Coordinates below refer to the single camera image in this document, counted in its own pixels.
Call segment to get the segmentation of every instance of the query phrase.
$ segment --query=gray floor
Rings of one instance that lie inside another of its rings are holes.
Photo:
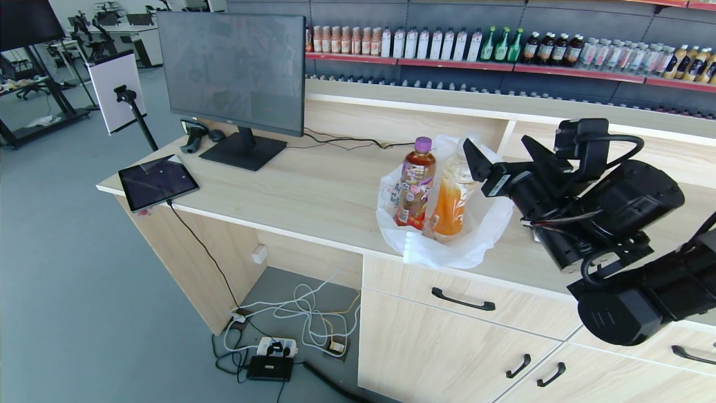
[[[163,146],[180,135],[163,71],[140,76],[147,124]],[[90,103],[80,87],[65,95],[76,107]],[[30,98],[0,98],[10,128],[46,113],[44,95]],[[59,111],[52,99],[49,105]],[[208,328],[116,201],[95,189],[149,152],[136,125],[108,136],[99,112],[18,151],[0,151],[3,402],[276,401],[280,384],[239,385],[214,368]],[[302,280],[267,270],[247,301],[289,299]],[[320,292],[319,308],[343,310],[354,296],[331,285]],[[300,321],[270,314],[256,324],[279,337],[298,338],[301,331]],[[257,336],[247,331],[244,340]],[[351,340],[345,364],[308,348],[298,359],[368,399],[387,401],[357,388],[357,332]],[[281,396],[281,402],[343,401],[302,367]]]

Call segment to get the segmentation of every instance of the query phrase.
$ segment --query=drawer handle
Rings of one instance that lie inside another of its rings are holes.
[[[522,361],[522,365],[520,365],[520,367],[517,368],[514,372],[512,372],[512,371],[507,371],[507,372],[505,373],[509,379],[514,378],[515,376],[517,376],[517,374],[520,373],[520,371],[522,371],[523,369],[527,368],[527,365],[529,365],[529,364],[532,362],[532,357],[530,357],[529,354],[525,354],[525,355],[523,356],[523,360],[524,360],[524,361]]]
[[[547,379],[547,382],[543,381],[542,379],[537,379],[537,386],[540,388],[544,388],[547,385],[551,384],[555,379],[559,378],[560,375],[564,374],[564,372],[567,370],[567,366],[564,365],[564,362],[557,363],[557,373],[554,374],[550,379]]]
[[[470,308],[476,308],[476,309],[481,309],[481,310],[495,310],[495,303],[491,303],[490,301],[485,301],[485,303],[482,305],[474,305],[474,304],[466,303],[466,302],[463,302],[460,300],[454,300],[450,297],[446,297],[445,294],[442,293],[442,290],[437,287],[432,288],[432,294],[441,300],[459,303],[460,305],[469,306]]]
[[[689,359],[689,360],[693,360],[693,361],[702,362],[705,364],[716,365],[716,361],[711,361],[711,360],[703,359],[701,357],[693,356],[693,355],[687,353],[686,349],[684,349],[681,346],[672,346],[672,351],[674,352],[674,354],[678,355],[679,357],[681,357],[683,359]]]

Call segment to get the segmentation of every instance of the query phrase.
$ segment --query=green bottle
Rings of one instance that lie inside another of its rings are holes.
[[[495,61],[496,62],[504,62],[505,57],[507,57],[507,49],[510,46],[507,42],[508,37],[510,36],[510,29],[505,27],[502,31],[502,37],[500,38],[500,41],[497,43],[497,47],[495,48]]]
[[[520,51],[522,50],[522,46],[520,46],[520,43],[522,43],[522,28],[517,28],[517,35],[515,36],[515,40],[512,41],[512,45],[510,45],[510,49],[507,50],[507,61],[508,62],[517,62],[517,59],[520,58]]]
[[[493,35],[495,34],[495,27],[490,27],[490,35],[488,36],[488,40],[485,41],[485,44],[483,45],[483,50],[480,52],[480,60],[482,61],[488,61],[489,59],[492,59],[492,51],[495,47],[493,44]]]

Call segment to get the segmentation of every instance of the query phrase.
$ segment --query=red shelf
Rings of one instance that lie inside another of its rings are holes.
[[[340,62],[374,63],[377,65],[396,65],[394,57],[363,56],[361,54],[306,53],[307,59],[338,60]]]
[[[716,3],[704,3],[703,1],[689,1],[690,9],[716,11]]]
[[[570,77],[596,78],[597,80],[644,83],[644,78],[638,75],[619,74],[614,72],[595,72],[569,67],[548,67],[534,65],[515,65],[516,72],[532,72],[537,74],[568,75]]]
[[[659,85],[662,87],[681,88],[682,90],[701,91],[704,93],[716,93],[716,85],[703,84],[701,82],[673,80],[670,78],[648,77],[647,84]]]
[[[398,59],[403,66],[451,67],[454,69],[496,70],[511,72],[512,63],[457,62],[455,60]]]

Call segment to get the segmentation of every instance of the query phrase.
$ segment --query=white plastic bag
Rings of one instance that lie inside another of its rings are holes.
[[[497,154],[468,135],[473,143],[493,163],[501,161]],[[437,174],[428,195],[425,225],[430,221],[440,188],[440,173],[444,162],[454,154],[460,139],[438,136],[432,142],[432,154],[437,160]],[[390,247],[403,255],[403,262],[433,268],[453,267],[470,269],[479,265],[485,251],[500,239],[512,217],[512,201],[506,197],[485,197],[478,189],[468,200],[462,232],[445,244],[421,234],[414,227],[398,227],[393,220],[400,197],[402,164],[380,179],[376,216],[380,232]]]

